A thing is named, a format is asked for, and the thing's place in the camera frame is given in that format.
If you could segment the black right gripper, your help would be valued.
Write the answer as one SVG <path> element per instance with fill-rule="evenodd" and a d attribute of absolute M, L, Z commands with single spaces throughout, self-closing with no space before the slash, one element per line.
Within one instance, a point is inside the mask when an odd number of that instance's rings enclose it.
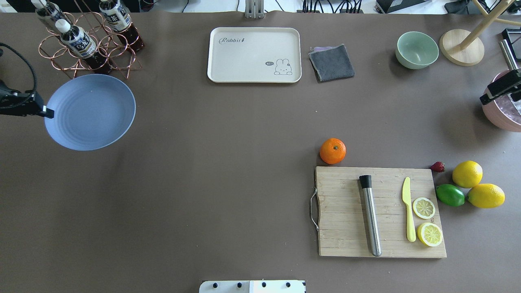
<path fill-rule="evenodd" d="M 498 97 L 508 94 L 512 94 L 513 101 L 517 102 L 520 100 L 520 84 L 521 70 L 513 69 L 501 76 L 499 79 L 490 83 L 487 86 L 484 95 L 480 97 L 480 102 L 482 105 L 487 105 Z"/>

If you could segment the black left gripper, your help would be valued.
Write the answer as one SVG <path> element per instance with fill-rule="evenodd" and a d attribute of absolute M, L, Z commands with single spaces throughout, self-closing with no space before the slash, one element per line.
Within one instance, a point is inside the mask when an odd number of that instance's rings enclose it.
<path fill-rule="evenodd" d="M 44 105 L 44 100 L 39 93 L 32 90 L 20 91 L 11 89 L 0 82 L 0 98 L 2 115 L 27 116 L 38 115 L 45 118 L 54 118 L 54 111 Z"/>

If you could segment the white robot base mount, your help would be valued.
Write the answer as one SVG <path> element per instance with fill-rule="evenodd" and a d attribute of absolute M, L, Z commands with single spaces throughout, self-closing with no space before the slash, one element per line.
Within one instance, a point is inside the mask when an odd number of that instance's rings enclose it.
<path fill-rule="evenodd" d="M 214 280 L 204 281 L 199 293 L 305 293 L 304 280 Z"/>

